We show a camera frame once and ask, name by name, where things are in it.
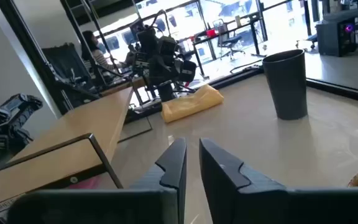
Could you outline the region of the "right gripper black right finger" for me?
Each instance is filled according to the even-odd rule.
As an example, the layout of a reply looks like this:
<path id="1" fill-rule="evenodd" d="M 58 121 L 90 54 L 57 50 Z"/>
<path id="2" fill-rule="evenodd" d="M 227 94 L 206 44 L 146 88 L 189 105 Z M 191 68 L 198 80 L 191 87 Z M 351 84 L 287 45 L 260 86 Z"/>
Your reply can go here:
<path id="1" fill-rule="evenodd" d="M 199 150 L 214 224 L 358 224 L 358 187 L 289 188 L 208 138 Z"/>

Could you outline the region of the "person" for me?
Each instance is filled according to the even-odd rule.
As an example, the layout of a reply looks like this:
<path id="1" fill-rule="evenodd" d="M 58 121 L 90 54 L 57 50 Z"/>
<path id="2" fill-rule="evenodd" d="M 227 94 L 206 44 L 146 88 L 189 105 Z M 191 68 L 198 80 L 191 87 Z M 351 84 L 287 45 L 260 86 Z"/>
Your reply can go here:
<path id="1" fill-rule="evenodd" d="M 99 42 L 93 32 L 86 30 L 82 32 L 82 35 L 85 40 L 85 43 L 81 45 L 82 59 L 89 62 L 90 58 L 93 57 L 100 66 L 116 72 L 114 65 L 108 63 L 103 52 L 98 47 Z"/>

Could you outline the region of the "white shelf label sticker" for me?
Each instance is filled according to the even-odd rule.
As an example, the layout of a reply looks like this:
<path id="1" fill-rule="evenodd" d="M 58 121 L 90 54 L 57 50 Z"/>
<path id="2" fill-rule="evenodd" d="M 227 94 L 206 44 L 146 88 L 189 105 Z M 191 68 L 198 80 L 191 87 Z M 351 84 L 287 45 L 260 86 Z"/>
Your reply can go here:
<path id="1" fill-rule="evenodd" d="M 4 200 L 0 202 L 0 212 L 7 210 L 12 206 L 12 204 L 21 197 L 21 195 L 9 198 L 7 200 Z"/>

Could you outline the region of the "folded yellow towel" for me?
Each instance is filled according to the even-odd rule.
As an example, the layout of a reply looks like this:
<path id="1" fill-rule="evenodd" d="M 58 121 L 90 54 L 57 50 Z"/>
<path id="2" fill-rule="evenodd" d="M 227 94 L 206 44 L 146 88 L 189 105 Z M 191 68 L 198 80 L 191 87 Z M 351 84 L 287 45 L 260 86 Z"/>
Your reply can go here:
<path id="1" fill-rule="evenodd" d="M 210 85 L 203 85 L 194 93 L 162 103 L 162 118 L 166 123 L 185 118 L 223 103 L 224 97 Z"/>

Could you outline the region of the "wooden shelf with black legs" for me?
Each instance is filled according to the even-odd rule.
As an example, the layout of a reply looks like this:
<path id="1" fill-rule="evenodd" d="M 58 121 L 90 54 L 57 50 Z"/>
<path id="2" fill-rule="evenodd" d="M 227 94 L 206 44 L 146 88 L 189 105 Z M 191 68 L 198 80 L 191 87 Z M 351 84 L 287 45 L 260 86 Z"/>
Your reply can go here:
<path id="1" fill-rule="evenodd" d="M 126 88 L 79 106 L 0 167 L 0 202 L 38 189 L 62 189 L 107 172 L 133 90 Z"/>

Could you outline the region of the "tall dark grey cup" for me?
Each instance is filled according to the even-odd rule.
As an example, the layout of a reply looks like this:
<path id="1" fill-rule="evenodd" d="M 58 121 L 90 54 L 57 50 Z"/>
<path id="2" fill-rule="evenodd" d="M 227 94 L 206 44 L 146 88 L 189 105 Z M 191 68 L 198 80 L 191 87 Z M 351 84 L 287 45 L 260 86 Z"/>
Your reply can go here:
<path id="1" fill-rule="evenodd" d="M 262 66 L 277 117 L 295 120 L 307 116 L 305 51 L 269 55 L 262 59 Z"/>

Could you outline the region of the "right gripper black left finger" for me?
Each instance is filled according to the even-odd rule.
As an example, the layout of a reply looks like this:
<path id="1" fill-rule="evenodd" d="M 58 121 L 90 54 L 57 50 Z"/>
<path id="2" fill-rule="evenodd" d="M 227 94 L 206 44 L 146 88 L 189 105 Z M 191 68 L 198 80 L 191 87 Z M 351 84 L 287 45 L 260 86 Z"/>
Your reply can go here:
<path id="1" fill-rule="evenodd" d="M 186 141 L 174 140 L 128 189 L 40 190 L 17 199 L 7 224 L 183 224 Z"/>

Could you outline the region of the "black curtain panel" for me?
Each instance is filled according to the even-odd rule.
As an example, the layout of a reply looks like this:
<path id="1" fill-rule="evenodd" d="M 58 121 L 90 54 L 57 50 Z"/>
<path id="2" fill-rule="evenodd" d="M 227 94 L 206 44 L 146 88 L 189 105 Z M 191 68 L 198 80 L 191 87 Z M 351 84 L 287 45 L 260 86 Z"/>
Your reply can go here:
<path id="1" fill-rule="evenodd" d="M 42 52 L 57 73 L 58 79 L 86 91 L 94 89 L 91 76 L 72 43 L 43 48 Z"/>

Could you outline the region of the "pink cloth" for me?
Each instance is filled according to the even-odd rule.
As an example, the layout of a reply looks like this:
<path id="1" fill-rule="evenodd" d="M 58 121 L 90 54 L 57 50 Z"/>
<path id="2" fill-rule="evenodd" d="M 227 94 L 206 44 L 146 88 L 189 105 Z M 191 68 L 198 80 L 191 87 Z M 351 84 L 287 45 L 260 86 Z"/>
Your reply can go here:
<path id="1" fill-rule="evenodd" d="M 81 182 L 78 182 L 76 184 L 71 184 L 68 186 L 68 189 L 97 189 L 98 185 L 100 183 L 100 176 L 95 176 L 86 180 L 83 180 Z"/>

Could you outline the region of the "black desk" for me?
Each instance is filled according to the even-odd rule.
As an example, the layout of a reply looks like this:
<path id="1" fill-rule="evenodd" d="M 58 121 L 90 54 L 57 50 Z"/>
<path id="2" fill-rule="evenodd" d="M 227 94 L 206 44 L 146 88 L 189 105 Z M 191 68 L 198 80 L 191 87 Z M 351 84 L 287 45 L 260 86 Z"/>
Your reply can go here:
<path id="1" fill-rule="evenodd" d="M 233 34 L 236 34 L 236 31 L 245 27 L 249 27 L 250 33 L 251 33 L 251 37 L 252 37 L 252 41 L 253 41 L 253 46 L 255 48 L 255 55 L 256 56 L 260 56 L 260 49 L 259 49 L 259 43 L 258 43 L 258 35 L 257 35 L 257 28 L 256 28 L 256 23 L 260 24 L 260 28 L 261 31 L 265 31 L 264 28 L 264 18 L 262 17 L 261 13 L 255 12 L 252 14 L 248 14 L 246 16 L 240 17 L 240 25 L 237 25 L 237 27 L 233 28 L 233 29 L 229 29 L 229 33 L 230 36 L 233 36 Z M 197 63 L 198 63 L 198 68 L 200 69 L 201 72 L 201 76 L 203 78 L 209 78 L 209 76 L 206 76 L 204 73 L 204 70 L 202 68 L 202 63 L 200 60 L 200 56 L 199 53 L 196 49 L 196 46 L 199 44 L 202 44 L 204 42 L 208 42 L 210 43 L 213 39 L 218 39 L 218 33 L 216 37 L 212 37 L 212 38 L 208 38 L 206 36 L 206 31 L 203 31 L 199 34 L 196 34 L 193 36 L 193 40 L 192 40 L 192 44 L 193 44 L 193 48 L 194 48 L 194 54 L 196 55 L 196 59 L 197 59 Z"/>

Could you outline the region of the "black office chair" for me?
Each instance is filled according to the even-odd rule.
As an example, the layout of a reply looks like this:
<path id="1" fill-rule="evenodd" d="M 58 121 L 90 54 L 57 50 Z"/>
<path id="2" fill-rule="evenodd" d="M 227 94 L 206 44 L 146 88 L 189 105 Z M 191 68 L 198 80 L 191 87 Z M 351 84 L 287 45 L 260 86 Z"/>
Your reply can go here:
<path id="1" fill-rule="evenodd" d="M 222 20 L 218 19 L 213 22 L 215 31 L 218 33 L 218 47 L 220 48 L 219 58 L 222 59 L 228 56 L 230 60 L 233 60 L 233 56 L 236 52 L 242 52 L 243 50 L 236 50 L 233 47 L 242 39 L 240 35 L 230 36 L 227 24 Z"/>

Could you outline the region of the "black computer tower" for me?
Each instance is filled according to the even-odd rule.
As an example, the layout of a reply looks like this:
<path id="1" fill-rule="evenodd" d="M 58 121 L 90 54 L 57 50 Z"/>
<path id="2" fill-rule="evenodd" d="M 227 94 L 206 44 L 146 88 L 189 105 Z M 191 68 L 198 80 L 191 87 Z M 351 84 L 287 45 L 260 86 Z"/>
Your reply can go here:
<path id="1" fill-rule="evenodd" d="M 357 48 L 355 20 L 323 21 L 316 25 L 320 55 L 342 57 Z"/>

